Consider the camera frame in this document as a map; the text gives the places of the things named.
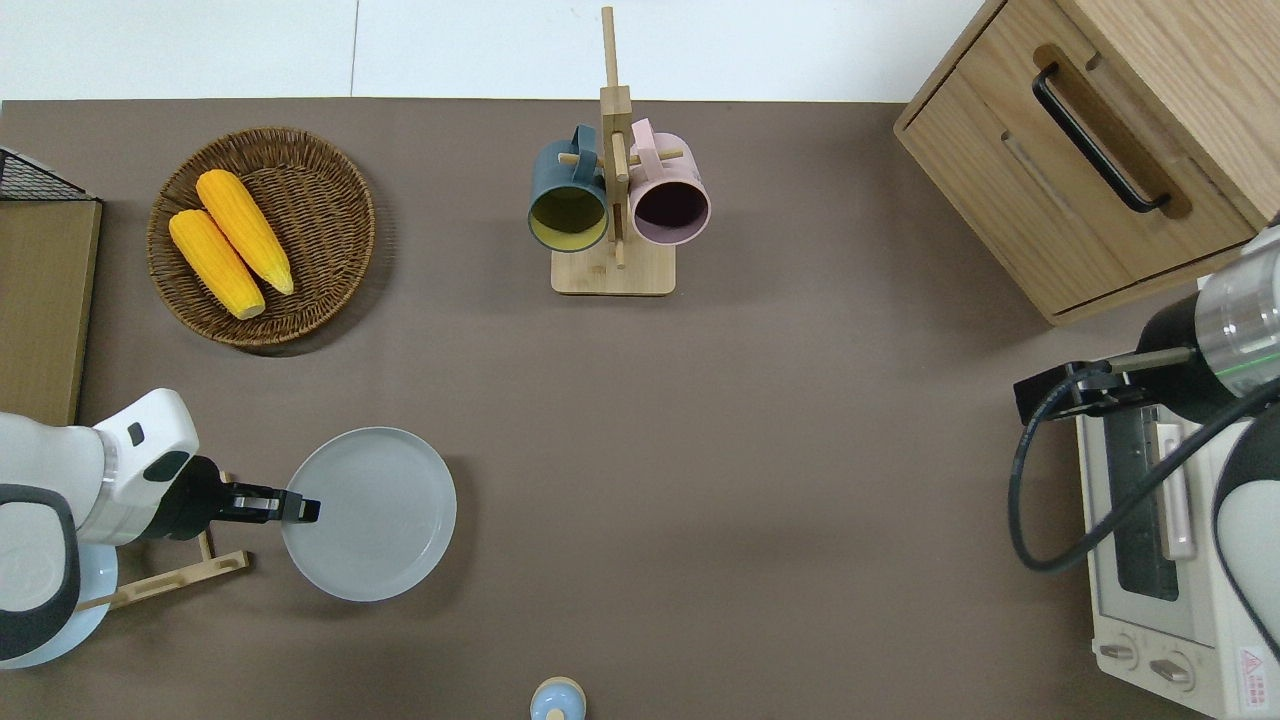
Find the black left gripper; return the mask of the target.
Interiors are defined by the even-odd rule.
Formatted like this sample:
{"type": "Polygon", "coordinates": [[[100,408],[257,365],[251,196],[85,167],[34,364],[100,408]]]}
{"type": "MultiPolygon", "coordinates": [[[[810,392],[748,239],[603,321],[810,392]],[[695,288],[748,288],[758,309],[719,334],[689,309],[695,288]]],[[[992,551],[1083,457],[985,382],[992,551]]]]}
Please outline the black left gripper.
{"type": "Polygon", "coordinates": [[[148,539],[189,541],[221,511],[223,521],[248,524],[315,523],[321,502],[289,489],[227,483],[209,457],[193,456],[170,484],[148,524],[148,539]]]}

